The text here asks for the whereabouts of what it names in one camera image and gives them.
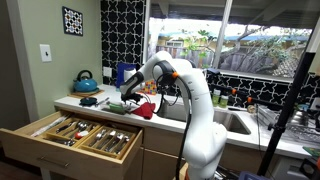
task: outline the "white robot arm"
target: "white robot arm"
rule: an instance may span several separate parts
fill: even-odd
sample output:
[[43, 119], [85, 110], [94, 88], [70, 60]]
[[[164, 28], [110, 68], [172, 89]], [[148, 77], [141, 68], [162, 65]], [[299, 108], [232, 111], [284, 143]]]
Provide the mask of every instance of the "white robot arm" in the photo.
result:
[[168, 52], [160, 51], [120, 86], [122, 100], [130, 99], [137, 91], [136, 86], [151, 79], [180, 88], [186, 112], [189, 112], [183, 148], [183, 157], [189, 164], [188, 176], [191, 180], [212, 179], [227, 131], [223, 125], [213, 122], [210, 91], [202, 71], [193, 68], [187, 60], [172, 59]]

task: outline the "light switch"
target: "light switch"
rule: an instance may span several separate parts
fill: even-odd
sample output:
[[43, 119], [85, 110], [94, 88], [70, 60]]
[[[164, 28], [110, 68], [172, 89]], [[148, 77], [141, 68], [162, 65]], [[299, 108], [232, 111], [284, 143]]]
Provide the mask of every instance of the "light switch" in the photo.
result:
[[103, 75], [107, 77], [112, 77], [112, 68], [103, 67]]
[[48, 44], [40, 44], [40, 53], [42, 62], [51, 62], [51, 51], [50, 45]]

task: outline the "blue container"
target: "blue container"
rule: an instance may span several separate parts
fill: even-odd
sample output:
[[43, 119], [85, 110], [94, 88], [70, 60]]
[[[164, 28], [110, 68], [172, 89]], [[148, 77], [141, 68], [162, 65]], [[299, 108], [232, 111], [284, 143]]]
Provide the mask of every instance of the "blue container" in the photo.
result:
[[238, 180], [270, 180], [266, 177], [258, 176], [250, 172], [242, 171]]

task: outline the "white countertop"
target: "white countertop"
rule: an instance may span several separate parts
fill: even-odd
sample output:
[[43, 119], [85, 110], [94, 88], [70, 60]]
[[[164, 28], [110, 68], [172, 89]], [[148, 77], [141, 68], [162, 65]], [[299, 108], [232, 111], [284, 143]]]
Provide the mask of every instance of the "white countertop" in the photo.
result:
[[[120, 102], [120, 92], [116, 91], [116, 88], [114, 86], [108, 86], [108, 85], [100, 85], [100, 89], [104, 90], [103, 93], [100, 93], [96, 95], [95, 97], [98, 99], [98, 102], [101, 100], [106, 99], [109, 97], [110, 101]], [[160, 103], [160, 95], [149, 95], [151, 102], [156, 103], [156, 110], [159, 107]], [[175, 100], [175, 97], [166, 96], [166, 99], [168, 100]], [[125, 115], [119, 115], [115, 113], [111, 113], [105, 110], [101, 110], [101, 107], [82, 107], [79, 105], [80, 100], [78, 98], [73, 97], [64, 97], [61, 99], [58, 99], [54, 102], [54, 105], [58, 108], [70, 110], [70, 111], [78, 111], [78, 112], [85, 112], [89, 114], [95, 114], [102, 117], [109, 118], [110, 120], [122, 122], [122, 123], [129, 123], [137, 126], [148, 126], [148, 127], [155, 127], [159, 129], [174, 131], [183, 133], [185, 129], [186, 123], [169, 120], [165, 118], [158, 117], [157, 115], [153, 115], [152, 119], [146, 120], [143, 117], [134, 115], [134, 114], [125, 114]], [[259, 149], [259, 136], [258, 136], [258, 125], [255, 119], [252, 118], [251, 114], [249, 114], [246, 111], [233, 111], [233, 114], [237, 115], [242, 122], [245, 124], [245, 126], [251, 131], [249, 135], [239, 134], [239, 133], [233, 133], [228, 132], [228, 139], [227, 143], [253, 148], [253, 149]], [[269, 140], [271, 137], [272, 132], [268, 131], [265, 127], [260, 126], [260, 149], [266, 150], [267, 146], [269, 144]], [[303, 159], [305, 157], [310, 157], [310, 155], [302, 149], [303, 146], [308, 147], [315, 147], [320, 148], [320, 145], [314, 145], [314, 144], [304, 144], [301, 142], [295, 142], [293, 140], [289, 140], [288, 138], [281, 139], [278, 143], [276, 154], [294, 157]]]

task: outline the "bottle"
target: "bottle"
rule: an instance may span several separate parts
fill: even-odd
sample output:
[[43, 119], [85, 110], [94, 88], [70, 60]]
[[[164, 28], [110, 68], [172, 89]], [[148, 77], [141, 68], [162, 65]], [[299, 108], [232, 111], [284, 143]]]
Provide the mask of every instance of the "bottle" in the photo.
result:
[[212, 95], [212, 105], [213, 107], [218, 106], [219, 104], [219, 99], [220, 99], [220, 90], [214, 89], [213, 90], [213, 95]]
[[222, 95], [219, 106], [221, 108], [227, 108], [229, 96]]

